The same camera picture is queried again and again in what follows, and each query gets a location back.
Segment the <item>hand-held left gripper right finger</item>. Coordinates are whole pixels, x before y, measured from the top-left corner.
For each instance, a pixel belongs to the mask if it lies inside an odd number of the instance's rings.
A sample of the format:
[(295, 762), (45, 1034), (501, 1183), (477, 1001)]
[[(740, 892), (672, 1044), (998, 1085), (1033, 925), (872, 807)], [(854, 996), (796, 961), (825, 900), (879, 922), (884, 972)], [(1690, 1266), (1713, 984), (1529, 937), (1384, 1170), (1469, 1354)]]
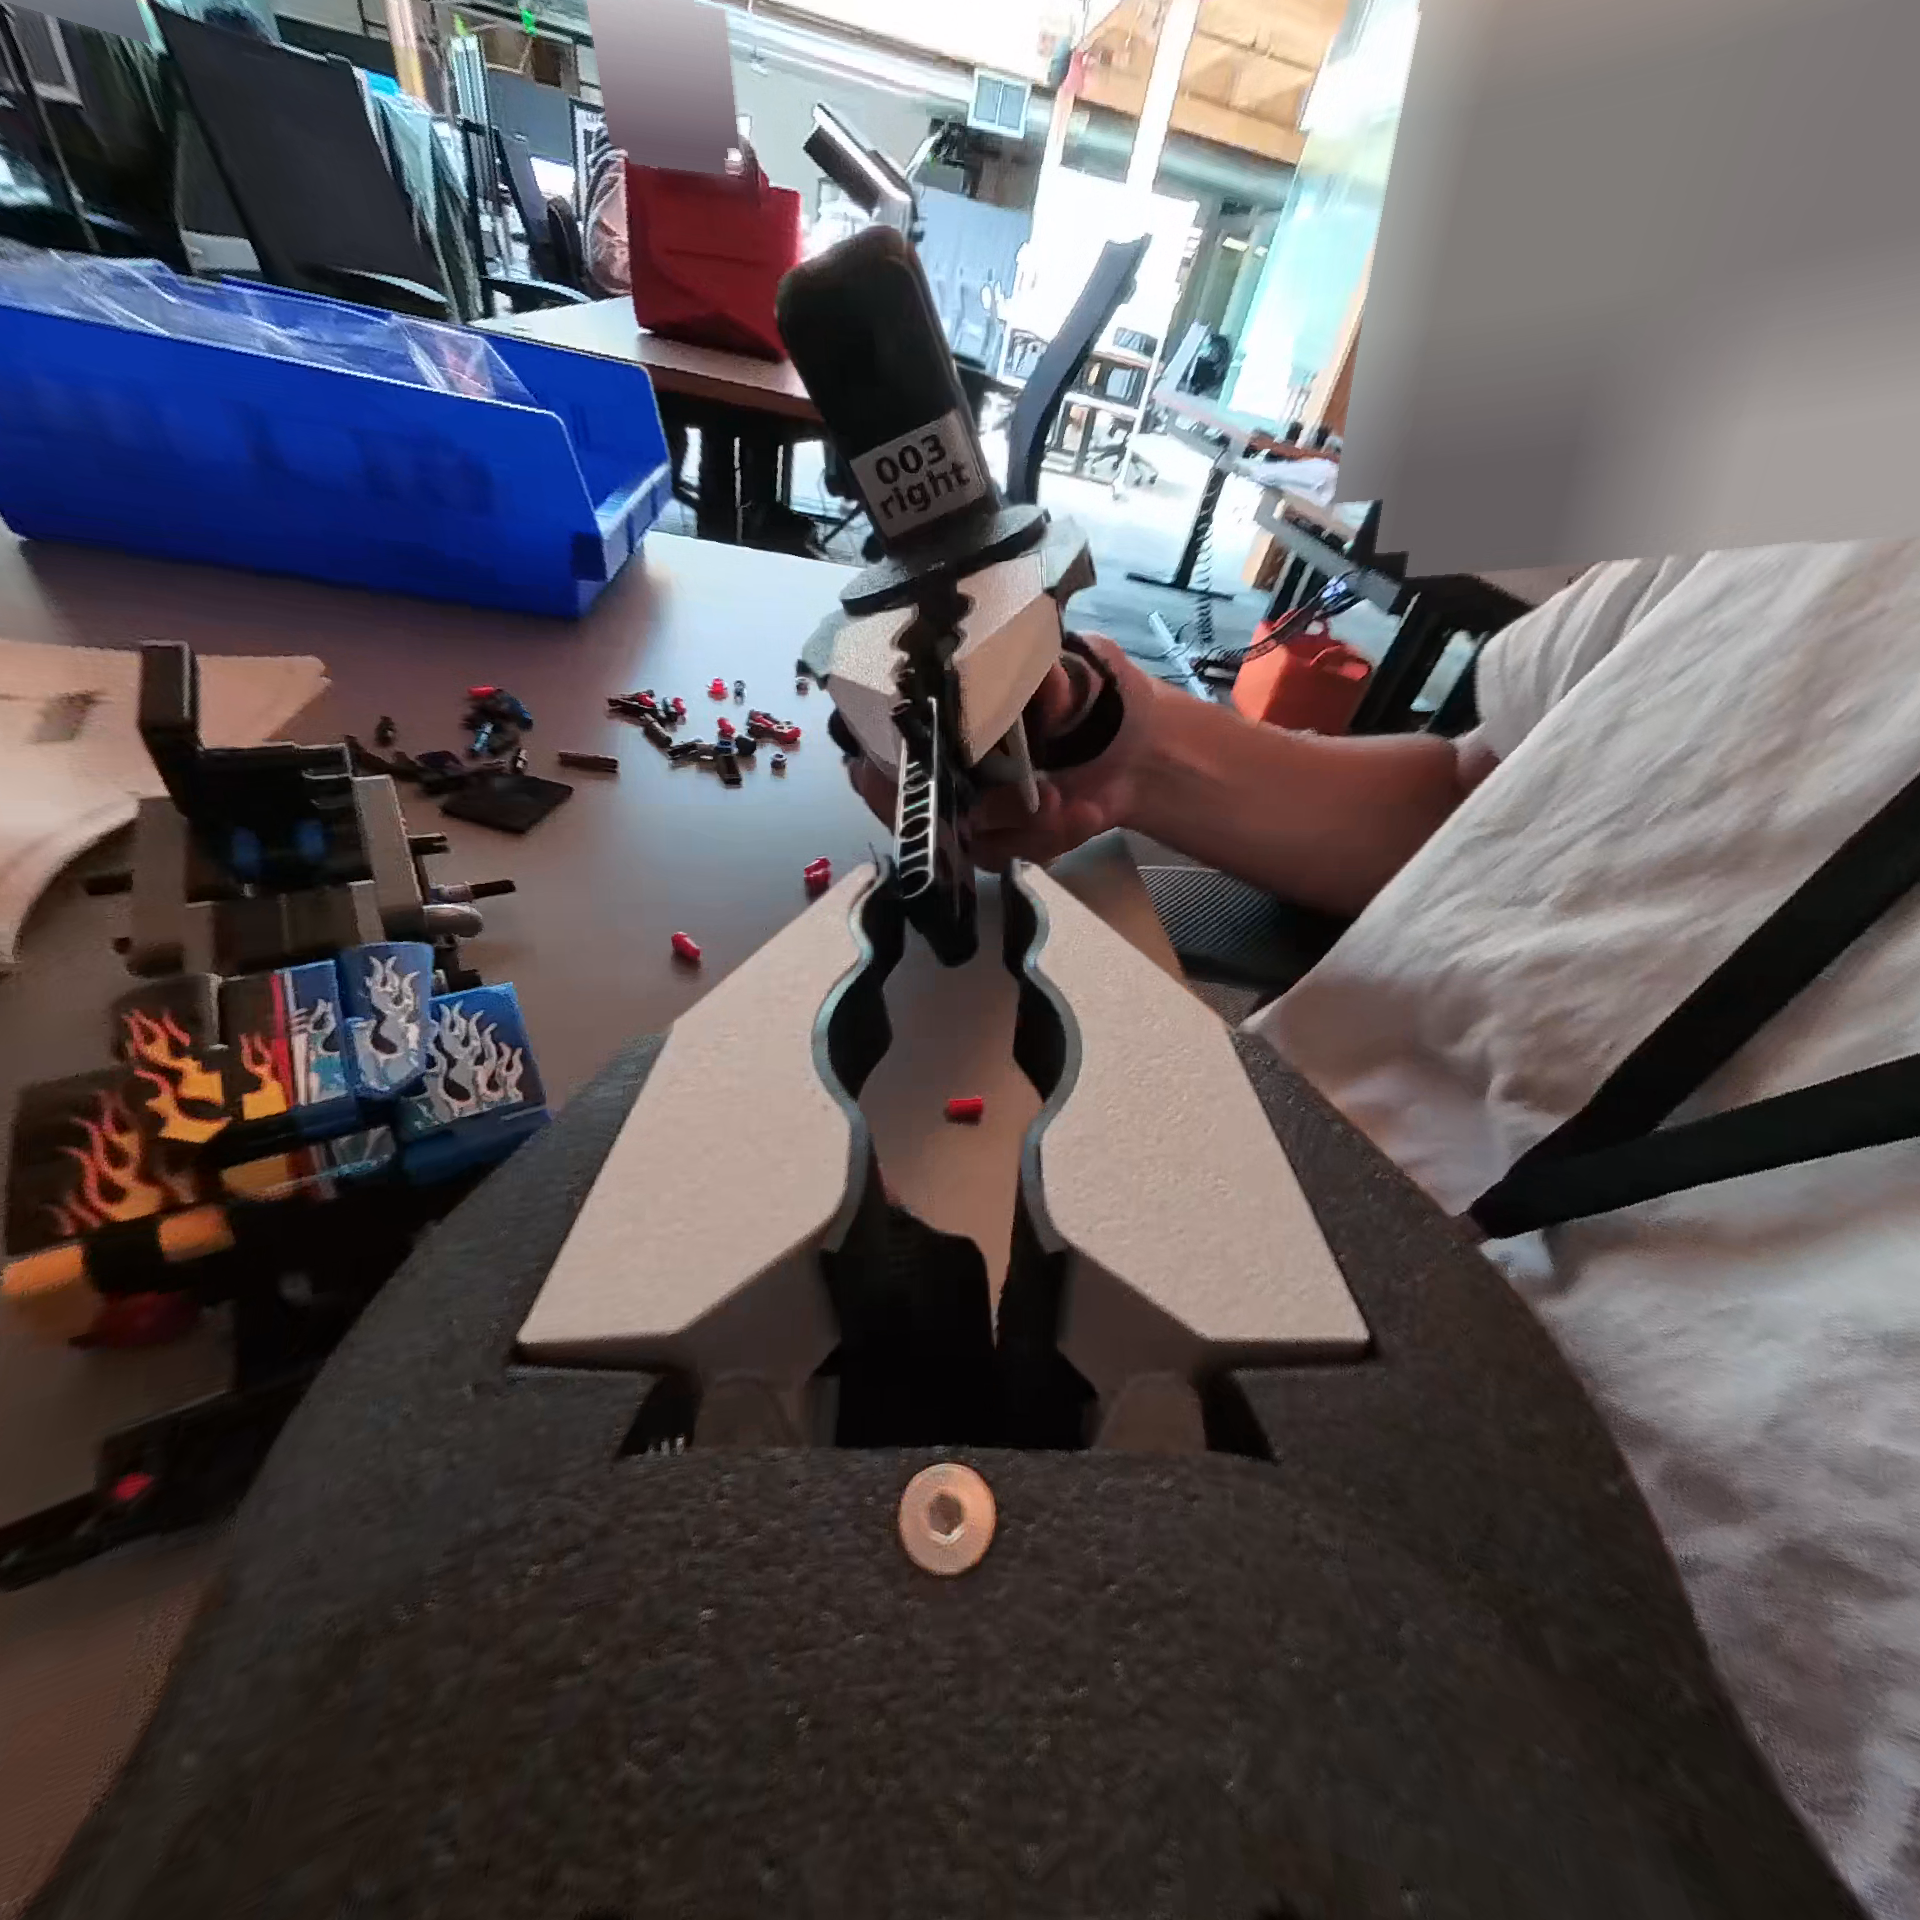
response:
[(1205, 1452), (1236, 1375), (1372, 1333), (1229, 1028), (1042, 869), (1002, 880), (1028, 1123), (1002, 1283), (1009, 1418), (1045, 1448)]

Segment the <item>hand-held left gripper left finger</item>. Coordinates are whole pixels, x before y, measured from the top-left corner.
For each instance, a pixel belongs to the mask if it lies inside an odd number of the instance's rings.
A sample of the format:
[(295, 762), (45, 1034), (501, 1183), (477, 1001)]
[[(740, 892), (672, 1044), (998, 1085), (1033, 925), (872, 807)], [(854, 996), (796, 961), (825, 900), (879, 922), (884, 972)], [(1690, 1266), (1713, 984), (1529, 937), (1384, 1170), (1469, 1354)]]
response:
[(518, 1325), (527, 1362), (674, 1376), (705, 1445), (805, 1445), (841, 1343), (829, 1259), (876, 1194), (856, 1105), (890, 1044), (902, 915), (829, 883), (665, 1034)]

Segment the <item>black square lego plate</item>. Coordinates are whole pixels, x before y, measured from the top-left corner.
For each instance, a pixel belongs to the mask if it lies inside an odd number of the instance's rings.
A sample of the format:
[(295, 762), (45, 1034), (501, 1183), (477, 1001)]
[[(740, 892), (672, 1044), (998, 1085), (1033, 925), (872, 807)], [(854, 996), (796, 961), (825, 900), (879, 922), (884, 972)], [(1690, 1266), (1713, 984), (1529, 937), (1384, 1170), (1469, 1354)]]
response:
[(440, 817), (490, 832), (527, 834), (574, 795), (574, 786), (513, 768), (469, 772), (440, 799)]

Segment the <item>black lego chassis piece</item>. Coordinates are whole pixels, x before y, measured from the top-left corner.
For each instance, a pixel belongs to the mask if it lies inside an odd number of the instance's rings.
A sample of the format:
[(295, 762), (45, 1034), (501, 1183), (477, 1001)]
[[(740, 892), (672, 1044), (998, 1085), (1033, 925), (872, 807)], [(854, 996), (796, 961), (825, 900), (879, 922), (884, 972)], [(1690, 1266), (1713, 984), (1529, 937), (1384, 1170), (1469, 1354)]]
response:
[(289, 1387), (222, 1395), (109, 1434), (86, 1492), (1, 1525), (4, 1593), (148, 1538), (226, 1520), (295, 1403)]

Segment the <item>lego instruction booklet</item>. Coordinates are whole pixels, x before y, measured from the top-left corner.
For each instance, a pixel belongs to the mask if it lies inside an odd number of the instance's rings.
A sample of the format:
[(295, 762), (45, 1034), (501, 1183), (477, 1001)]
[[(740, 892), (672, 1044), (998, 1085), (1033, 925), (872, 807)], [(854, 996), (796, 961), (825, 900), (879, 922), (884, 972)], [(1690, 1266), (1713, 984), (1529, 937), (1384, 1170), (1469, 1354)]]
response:
[[(159, 795), (137, 683), (137, 652), (1, 643), (1, 972), (53, 880)], [(201, 739), (222, 751), (277, 741), (326, 683), (312, 656), (201, 656)]]

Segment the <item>person's right hand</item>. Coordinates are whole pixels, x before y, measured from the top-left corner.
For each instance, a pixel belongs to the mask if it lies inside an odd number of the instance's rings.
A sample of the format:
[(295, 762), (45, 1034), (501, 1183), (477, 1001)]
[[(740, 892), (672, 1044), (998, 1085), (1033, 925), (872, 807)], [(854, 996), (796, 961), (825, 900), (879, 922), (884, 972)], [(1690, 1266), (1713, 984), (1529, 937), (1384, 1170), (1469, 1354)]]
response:
[(1049, 864), (1109, 831), (1215, 861), (1215, 733), (1232, 729), (1232, 713), (1148, 677), (1112, 641), (1069, 636), (1024, 711), (1028, 741), (1065, 739), (1106, 693), (1119, 699), (1119, 731), (1102, 754), (1038, 775), (1031, 788), (994, 785), (957, 802), (957, 845), (972, 867)]

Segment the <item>red bag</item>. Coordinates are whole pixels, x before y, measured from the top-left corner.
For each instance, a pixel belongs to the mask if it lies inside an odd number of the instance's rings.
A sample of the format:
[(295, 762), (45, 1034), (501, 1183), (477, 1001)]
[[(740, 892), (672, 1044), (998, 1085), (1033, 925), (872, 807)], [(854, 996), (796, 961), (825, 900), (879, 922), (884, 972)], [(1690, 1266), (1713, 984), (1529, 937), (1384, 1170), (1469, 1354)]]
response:
[(630, 307), (666, 341), (784, 360), (778, 281), (801, 259), (801, 194), (759, 164), (694, 177), (625, 162)]

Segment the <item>grey high-back office chair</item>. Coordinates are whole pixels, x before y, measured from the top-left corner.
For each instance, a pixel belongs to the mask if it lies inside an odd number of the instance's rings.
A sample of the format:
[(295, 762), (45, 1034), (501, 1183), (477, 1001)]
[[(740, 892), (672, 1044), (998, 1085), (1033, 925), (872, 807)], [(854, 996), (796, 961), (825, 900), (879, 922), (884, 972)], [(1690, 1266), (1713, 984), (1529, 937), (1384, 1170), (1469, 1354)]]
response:
[(1021, 384), (1006, 426), (1001, 497), (1007, 505), (1038, 503), (1039, 469), (1049, 433), (1065, 408), (1071, 384), (1104, 337), (1112, 315), (1130, 298), (1149, 237), (1145, 233), (1109, 242), (1100, 252), (1080, 296), (1047, 341), (1028, 380)]

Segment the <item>brown wooden table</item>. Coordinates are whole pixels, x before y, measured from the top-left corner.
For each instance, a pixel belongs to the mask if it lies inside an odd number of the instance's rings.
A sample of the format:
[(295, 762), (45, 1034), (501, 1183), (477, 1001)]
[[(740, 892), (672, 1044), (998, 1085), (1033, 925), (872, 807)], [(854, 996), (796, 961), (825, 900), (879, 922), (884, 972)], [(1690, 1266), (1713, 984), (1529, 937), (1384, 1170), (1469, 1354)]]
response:
[(1024, 552), (1045, 514), (1002, 501), (984, 465), (969, 399), (912, 253), (868, 233), (788, 273), (774, 320), (784, 360), (666, 341), (636, 323), (632, 303), (538, 308), (479, 323), (490, 346), (550, 346), (638, 365), (661, 421), (700, 433), (700, 538), (805, 559), (776, 490), (776, 450), (825, 441), (844, 457), (854, 505), (878, 529), (879, 597), (906, 578), (959, 575)]

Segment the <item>grey mesh office chair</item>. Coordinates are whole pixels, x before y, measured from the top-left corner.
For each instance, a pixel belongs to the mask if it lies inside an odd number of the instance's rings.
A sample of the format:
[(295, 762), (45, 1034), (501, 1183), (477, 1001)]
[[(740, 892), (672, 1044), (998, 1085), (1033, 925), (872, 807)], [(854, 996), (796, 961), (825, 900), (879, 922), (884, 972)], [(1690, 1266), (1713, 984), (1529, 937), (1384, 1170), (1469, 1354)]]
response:
[(1349, 931), (1226, 873), (1143, 867), (1141, 883), (1193, 995), (1244, 1024), (1297, 985)]

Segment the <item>standing desk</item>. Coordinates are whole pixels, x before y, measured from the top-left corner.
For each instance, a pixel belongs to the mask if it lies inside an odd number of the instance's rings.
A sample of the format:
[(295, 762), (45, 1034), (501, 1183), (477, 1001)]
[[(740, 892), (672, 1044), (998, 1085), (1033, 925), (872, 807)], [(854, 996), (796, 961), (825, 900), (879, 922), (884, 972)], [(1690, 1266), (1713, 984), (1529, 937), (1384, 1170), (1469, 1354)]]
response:
[(1280, 465), (1335, 463), (1342, 450), (1340, 435), (1327, 426), (1308, 428), (1305, 421), (1269, 423), (1256, 417), (1236, 415), (1213, 399), (1158, 384), (1143, 403), (1141, 428), (1157, 428), (1188, 450), (1207, 455), (1207, 475), (1186, 525), (1186, 539), (1174, 567), (1166, 575), (1126, 569), (1129, 586), (1176, 593), (1212, 610), (1213, 602), (1232, 599), (1232, 593), (1212, 588), (1212, 538), (1215, 509), (1229, 475), (1253, 465), (1254, 479)]

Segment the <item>green jacket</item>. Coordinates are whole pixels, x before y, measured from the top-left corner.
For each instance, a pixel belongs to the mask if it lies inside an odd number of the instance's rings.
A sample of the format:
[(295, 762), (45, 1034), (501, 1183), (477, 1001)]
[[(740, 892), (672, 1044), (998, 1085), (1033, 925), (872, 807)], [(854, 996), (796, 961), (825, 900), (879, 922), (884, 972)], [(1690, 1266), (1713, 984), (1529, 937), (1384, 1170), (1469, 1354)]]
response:
[(390, 175), (412, 210), (416, 237), (426, 252), (452, 317), (485, 317), (481, 269), (469, 231), (473, 207), (439, 119), (397, 89), (369, 88), (368, 104)]

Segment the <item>blue plastic bin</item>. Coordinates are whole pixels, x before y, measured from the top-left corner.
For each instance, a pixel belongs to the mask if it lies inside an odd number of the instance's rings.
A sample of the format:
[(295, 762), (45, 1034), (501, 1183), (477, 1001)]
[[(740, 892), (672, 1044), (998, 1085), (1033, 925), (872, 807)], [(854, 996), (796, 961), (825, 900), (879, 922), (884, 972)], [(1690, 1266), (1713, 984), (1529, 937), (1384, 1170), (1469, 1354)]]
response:
[(1, 307), (4, 524), (25, 541), (583, 617), (672, 499), (653, 384), (562, 347), (496, 352), (534, 405)]

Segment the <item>clear plastic bag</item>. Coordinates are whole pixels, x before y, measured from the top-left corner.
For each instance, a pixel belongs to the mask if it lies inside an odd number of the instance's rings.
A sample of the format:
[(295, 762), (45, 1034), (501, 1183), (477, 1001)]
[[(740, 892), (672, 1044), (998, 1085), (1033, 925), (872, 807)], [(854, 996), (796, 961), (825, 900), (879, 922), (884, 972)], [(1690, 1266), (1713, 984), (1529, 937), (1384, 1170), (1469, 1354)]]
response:
[(469, 400), (534, 405), (498, 352), (461, 327), (250, 279), (183, 276), (156, 259), (98, 259), (4, 240), (1, 307)]

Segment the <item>black office chair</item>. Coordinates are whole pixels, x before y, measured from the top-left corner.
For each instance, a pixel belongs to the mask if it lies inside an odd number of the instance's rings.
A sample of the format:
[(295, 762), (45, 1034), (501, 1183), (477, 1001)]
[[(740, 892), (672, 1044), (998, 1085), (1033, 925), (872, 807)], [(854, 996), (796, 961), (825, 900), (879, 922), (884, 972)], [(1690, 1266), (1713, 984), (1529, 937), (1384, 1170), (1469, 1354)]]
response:
[(172, 10), (156, 23), (265, 281), (455, 317), (348, 61)]

